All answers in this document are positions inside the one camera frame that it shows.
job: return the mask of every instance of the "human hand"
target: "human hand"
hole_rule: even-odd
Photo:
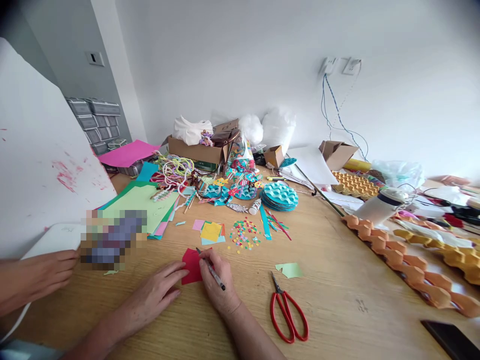
[[[221,316],[226,317],[238,309],[242,301],[237,295],[234,288],[234,280],[232,278],[232,271],[230,263],[221,258],[213,249],[202,251],[200,256],[200,271],[205,289],[210,298],[213,307],[220,313]],[[214,277],[209,271],[205,260],[210,260],[215,268],[215,272],[225,285],[226,290],[223,291],[215,281]]]
[[[185,265],[174,261],[158,270],[105,319],[113,343],[121,342],[150,324],[180,295],[180,290],[173,286],[188,275],[189,271],[182,269]]]
[[[65,250],[0,263],[0,317],[66,286],[78,257]]]

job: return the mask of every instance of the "yellow paper craft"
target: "yellow paper craft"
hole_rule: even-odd
[[[216,243],[219,239],[220,232],[222,231],[222,225],[217,224],[216,222],[208,223],[206,222],[203,225],[200,237],[202,239],[210,240],[211,242]]]

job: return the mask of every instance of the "yellow egg carton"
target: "yellow egg carton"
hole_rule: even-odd
[[[408,230],[396,229],[393,233],[410,244],[422,244],[425,248],[440,249],[438,252],[443,255],[445,264],[462,270],[463,277],[470,284],[480,285],[480,251],[473,247],[451,246],[430,237],[415,235]]]
[[[338,171],[332,171],[332,174],[339,182],[338,185],[333,185],[337,193],[351,195],[362,200],[376,197],[379,193],[380,188],[364,177]]]

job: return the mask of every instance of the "small cardboard box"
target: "small cardboard box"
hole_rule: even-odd
[[[328,168],[332,171],[339,171],[359,148],[342,141],[327,140],[321,142],[319,149]]]
[[[269,148],[263,155],[265,156],[265,161],[272,164],[275,169],[278,169],[285,160],[284,154],[282,153],[282,145]]]
[[[235,119],[220,125],[217,125],[213,128],[213,136],[219,134],[220,132],[228,132],[228,130],[236,129],[239,125],[239,120]],[[205,146],[202,144],[188,146],[182,140],[176,139],[169,135],[162,145],[168,142],[168,152],[180,157],[189,158],[192,160],[198,160],[206,163],[220,164],[223,159],[226,159],[228,156],[228,146],[217,147],[217,146]]]

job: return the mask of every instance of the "smartphone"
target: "smartphone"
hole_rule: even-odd
[[[453,360],[479,360],[480,350],[453,324],[420,320]]]

